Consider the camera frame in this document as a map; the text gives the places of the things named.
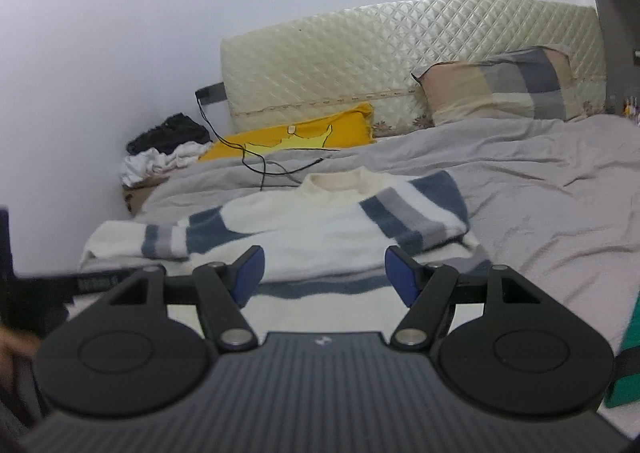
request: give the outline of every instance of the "diamond quilted pattern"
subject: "diamond quilted pattern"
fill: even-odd
[[[240,131],[369,100],[375,123],[406,133],[431,115],[411,77],[417,65],[551,43],[572,48],[579,99],[602,107],[604,46],[595,10],[535,0],[398,1],[294,20],[223,40],[222,74]]]

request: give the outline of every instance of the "plaid pillow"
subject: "plaid pillow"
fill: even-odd
[[[416,68],[435,125],[465,117],[568,120],[582,114],[569,57],[536,46],[476,63],[455,61]]]

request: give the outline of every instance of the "quilted headboard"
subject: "quilted headboard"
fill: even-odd
[[[319,14],[225,39],[222,75],[238,131],[328,115],[368,100],[374,134],[431,126],[415,66],[510,49],[572,48],[578,99],[601,111],[604,46],[591,7],[535,0],[397,1]]]

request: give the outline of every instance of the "metal screw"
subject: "metal screw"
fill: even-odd
[[[427,334],[417,328],[403,328],[396,332],[396,341],[401,345],[412,347],[421,345],[427,340]]]
[[[220,339],[230,347],[241,347],[254,338],[254,335],[244,328],[231,328],[222,332]]]

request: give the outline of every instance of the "green object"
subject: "green object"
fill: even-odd
[[[620,351],[638,346],[640,346],[640,295],[638,295],[629,326],[626,328]],[[640,401],[640,373],[619,379],[607,394],[604,405],[612,408],[635,401]]]

